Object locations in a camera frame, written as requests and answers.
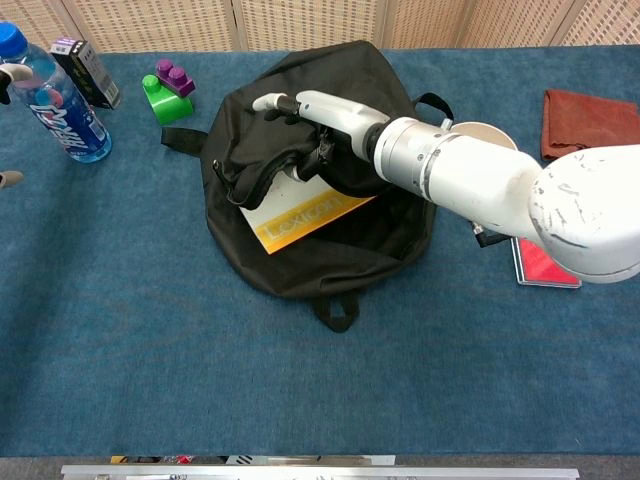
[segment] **white robotic arm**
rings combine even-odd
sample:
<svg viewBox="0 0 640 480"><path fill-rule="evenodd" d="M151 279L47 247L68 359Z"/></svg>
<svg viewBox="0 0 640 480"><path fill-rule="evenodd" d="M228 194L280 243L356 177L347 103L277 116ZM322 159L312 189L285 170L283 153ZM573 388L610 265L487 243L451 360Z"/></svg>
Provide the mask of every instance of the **white robotic arm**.
<svg viewBox="0 0 640 480"><path fill-rule="evenodd" d="M354 154L394 185L523 237L594 283L640 272L640 145L585 149L542 169L529 155L316 91L268 94L255 111L347 134Z"/></svg>

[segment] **red cloth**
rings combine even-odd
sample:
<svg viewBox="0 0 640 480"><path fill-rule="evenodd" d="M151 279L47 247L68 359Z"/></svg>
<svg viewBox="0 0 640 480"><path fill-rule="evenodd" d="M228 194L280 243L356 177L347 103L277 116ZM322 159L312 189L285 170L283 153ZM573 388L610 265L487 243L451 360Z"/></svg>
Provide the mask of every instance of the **red cloth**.
<svg viewBox="0 0 640 480"><path fill-rule="evenodd" d="M637 106L564 90L547 90L541 143L545 160L587 147L640 143Z"/></svg>

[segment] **blue bottle cap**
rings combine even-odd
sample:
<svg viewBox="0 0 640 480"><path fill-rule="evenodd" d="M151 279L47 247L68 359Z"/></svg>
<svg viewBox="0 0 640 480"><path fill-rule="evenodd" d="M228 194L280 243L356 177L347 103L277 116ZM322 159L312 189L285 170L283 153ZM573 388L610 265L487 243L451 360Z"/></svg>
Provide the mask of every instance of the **blue bottle cap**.
<svg viewBox="0 0 640 480"><path fill-rule="evenodd" d="M0 22L0 57L14 58L27 49L27 39L13 23Z"/></svg>

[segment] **table surface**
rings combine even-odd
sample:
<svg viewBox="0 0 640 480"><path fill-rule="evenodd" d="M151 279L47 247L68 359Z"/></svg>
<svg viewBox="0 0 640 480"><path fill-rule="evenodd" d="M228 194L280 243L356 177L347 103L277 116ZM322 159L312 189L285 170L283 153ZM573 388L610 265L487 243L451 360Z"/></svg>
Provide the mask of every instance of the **table surface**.
<svg viewBox="0 0 640 480"><path fill-rule="evenodd" d="M640 101L640 47L386 55L536 158L546 88ZM26 179L0 193L0 455L640 452L640 278L518 286L508 244L440 209L334 334L216 246L200 166L160 145L140 85L164 56L197 84L175 125L207 130L283 54L105 55L123 101L94 165L1 110L0 168Z"/></svg>

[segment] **backpack strap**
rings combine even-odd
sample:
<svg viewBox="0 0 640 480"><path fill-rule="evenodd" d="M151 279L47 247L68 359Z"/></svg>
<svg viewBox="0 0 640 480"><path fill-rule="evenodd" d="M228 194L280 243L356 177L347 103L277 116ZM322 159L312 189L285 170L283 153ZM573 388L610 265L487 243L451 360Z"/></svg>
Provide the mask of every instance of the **backpack strap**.
<svg viewBox="0 0 640 480"><path fill-rule="evenodd" d="M332 300L339 300L344 315L331 314ZM340 293L335 296L317 297L311 299L311 306L316 316L336 333L344 333L360 315L358 295L356 290Z"/></svg>
<svg viewBox="0 0 640 480"><path fill-rule="evenodd" d="M207 134L191 128L162 128L161 143L177 152L199 157Z"/></svg>
<svg viewBox="0 0 640 480"><path fill-rule="evenodd" d="M451 107L439 95L436 95L433 92L423 93L413 100L413 107L415 108L419 103L437 108L444 113L451 122L453 122L453 112L451 111Z"/></svg>

